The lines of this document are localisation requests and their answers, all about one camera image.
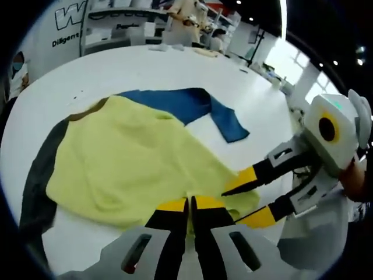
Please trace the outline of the person's right hand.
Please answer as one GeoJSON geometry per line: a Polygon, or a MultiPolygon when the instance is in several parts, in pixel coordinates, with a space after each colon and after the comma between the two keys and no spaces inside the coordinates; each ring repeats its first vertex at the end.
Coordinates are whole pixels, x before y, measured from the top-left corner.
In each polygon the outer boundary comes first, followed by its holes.
{"type": "Polygon", "coordinates": [[[352,160],[348,167],[339,175],[339,181],[347,198],[354,202],[365,202],[368,199],[365,185],[365,171],[352,160]]]}

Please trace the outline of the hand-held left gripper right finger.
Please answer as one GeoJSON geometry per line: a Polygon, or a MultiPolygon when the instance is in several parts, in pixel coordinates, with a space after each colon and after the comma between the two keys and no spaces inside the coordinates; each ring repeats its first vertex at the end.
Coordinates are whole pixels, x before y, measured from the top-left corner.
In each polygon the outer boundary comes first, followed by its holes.
{"type": "Polygon", "coordinates": [[[291,266],[265,236],[236,224],[224,204],[193,196],[195,250],[204,279],[291,279],[291,266]]]}

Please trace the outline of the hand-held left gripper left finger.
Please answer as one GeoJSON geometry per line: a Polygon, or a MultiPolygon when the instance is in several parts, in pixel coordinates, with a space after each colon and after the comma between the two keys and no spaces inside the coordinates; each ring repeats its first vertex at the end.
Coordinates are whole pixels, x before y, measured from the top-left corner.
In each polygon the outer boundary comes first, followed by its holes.
{"type": "Polygon", "coordinates": [[[97,279],[177,279],[188,215],[187,198],[159,205],[144,226],[126,230],[102,249],[97,279]]]}

